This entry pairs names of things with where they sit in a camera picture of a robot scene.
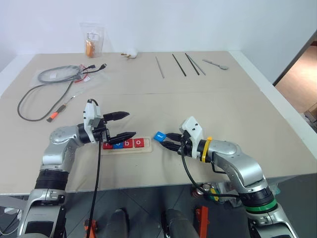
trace white table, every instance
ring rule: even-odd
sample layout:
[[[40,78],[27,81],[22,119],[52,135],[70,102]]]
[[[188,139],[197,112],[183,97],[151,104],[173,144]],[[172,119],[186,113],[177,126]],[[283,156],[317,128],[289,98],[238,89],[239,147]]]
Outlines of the white table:
[[[130,112],[131,116],[109,123],[113,135],[136,131],[140,136],[153,137],[158,130],[178,132],[184,119],[194,116],[205,136],[238,143],[259,162],[267,178],[317,171],[317,151],[311,142],[316,139],[313,130],[279,98],[279,93],[240,52],[191,52],[189,55],[206,76],[196,75],[184,53],[175,56],[187,77],[171,53],[142,53],[136,59],[115,53],[95,59],[87,59],[83,54],[34,56],[0,99],[4,115],[1,167],[5,168],[0,173],[0,194],[26,194],[33,189],[50,133],[60,126],[82,123],[88,98],[98,101],[102,113]],[[230,69],[223,71],[202,59]],[[104,62],[108,64],[105,83],[78,95],[52,123],[27,122],[18,117],[16,106],[38,70],[81,63],[95,63],[99,67]],[[31,95],[24,114],[32,118],[41,116],[56,101],[63,87],[48,86]],[[180,156],[155,141],[152,145],[151,153],[103,156],[99,190],[189,183]],[[210,165],[190,158],[186,161],[196,181],[227,180],[224,175],[214,174]],[[96,168],[97,146],[89,144],[79,148],[66,190],[93,190]]]

